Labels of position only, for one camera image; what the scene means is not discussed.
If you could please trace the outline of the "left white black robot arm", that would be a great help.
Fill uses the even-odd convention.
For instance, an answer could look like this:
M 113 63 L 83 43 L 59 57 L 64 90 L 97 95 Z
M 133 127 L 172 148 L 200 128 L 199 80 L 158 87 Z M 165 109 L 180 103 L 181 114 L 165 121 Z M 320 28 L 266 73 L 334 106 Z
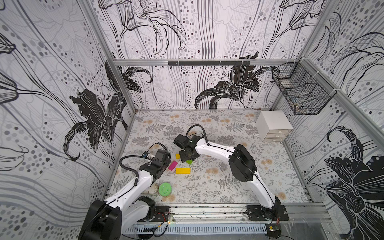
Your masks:
M 128 158 L 148 160 L 138 170 L 123 164 Z M 122 189 L 105 200 L 95 200 L 87 212 L 80 230 L 79 240 L 118 240 L 123 228 L 129 228 L 138 221 L 150 221 L 154 218 L 156 202 L 142 196 L 158 180 L 171 163 L 171 154 L 158 150 L 150 155 L 128 155 L 119 160 L 119 166 L 134 173 L 134 178 Z

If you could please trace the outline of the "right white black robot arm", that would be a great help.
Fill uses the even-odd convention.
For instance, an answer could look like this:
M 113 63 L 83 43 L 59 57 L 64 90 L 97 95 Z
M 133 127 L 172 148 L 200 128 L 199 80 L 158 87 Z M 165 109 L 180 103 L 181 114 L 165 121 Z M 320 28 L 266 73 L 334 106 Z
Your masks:
M 240 144 L 235 147 L 224 146 L 208 142 L 203 137 L 189 138 L 181 134 L 174 139 L 174 144 L 181 149 L 179 155 L 182 162 L 194 161 L 202 155 L 227 162 L 234 178 L 246 183 L 254 192 L 263 211 L 269 213 L 271 217 L 277 216 L 281 202 L 262 180 L 256 161 L 245 146 Z

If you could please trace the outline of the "magenta block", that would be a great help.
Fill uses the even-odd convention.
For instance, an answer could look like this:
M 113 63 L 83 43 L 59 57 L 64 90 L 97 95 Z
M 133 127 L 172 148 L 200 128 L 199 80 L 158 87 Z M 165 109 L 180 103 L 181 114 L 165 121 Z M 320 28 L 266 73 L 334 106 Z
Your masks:
M 170 171 L 173 171 L 178 165 L 178 162 L 177 161 L 172 161 L 171 164 L 169 165 L 168 169 Z

